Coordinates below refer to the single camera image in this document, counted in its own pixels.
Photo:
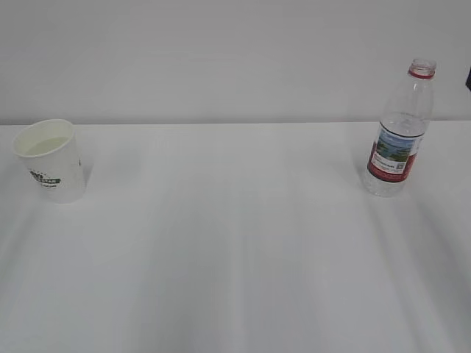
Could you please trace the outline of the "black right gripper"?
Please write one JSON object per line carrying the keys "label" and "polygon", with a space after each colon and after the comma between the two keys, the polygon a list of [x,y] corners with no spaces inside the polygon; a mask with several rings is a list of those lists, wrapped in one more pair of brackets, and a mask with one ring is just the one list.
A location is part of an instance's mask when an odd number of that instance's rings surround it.
{"label": "black right gripper", "polygon": [[471,90],[471,68],[470,68],[469,73],[467,75],[465,86],[467,87],[468,90]]}

